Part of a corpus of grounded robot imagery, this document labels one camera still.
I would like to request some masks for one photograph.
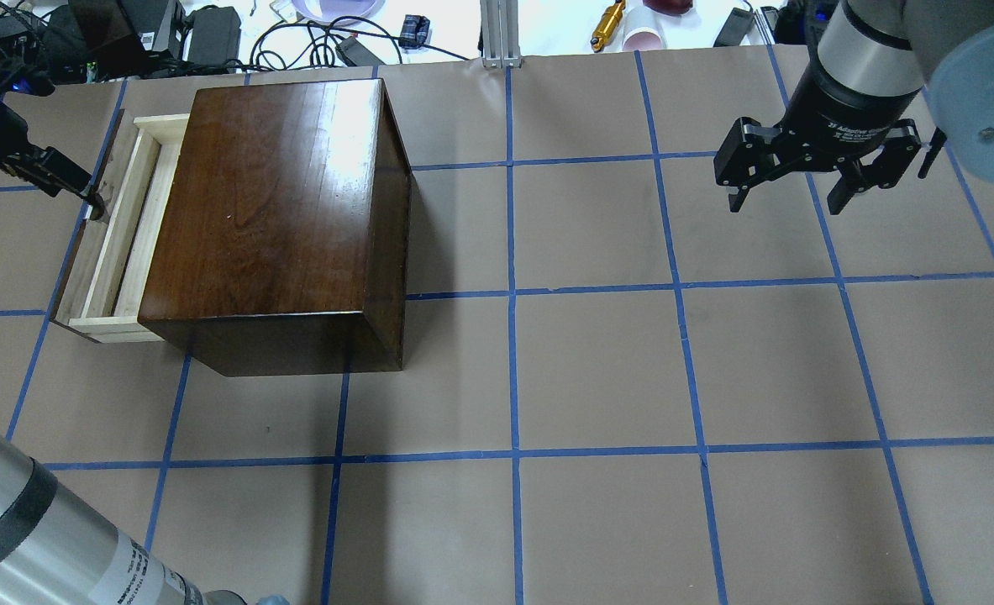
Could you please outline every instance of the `metal post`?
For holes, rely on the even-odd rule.
[[[488,69],[523,64],[519,0],[481,0],[481,62]]]

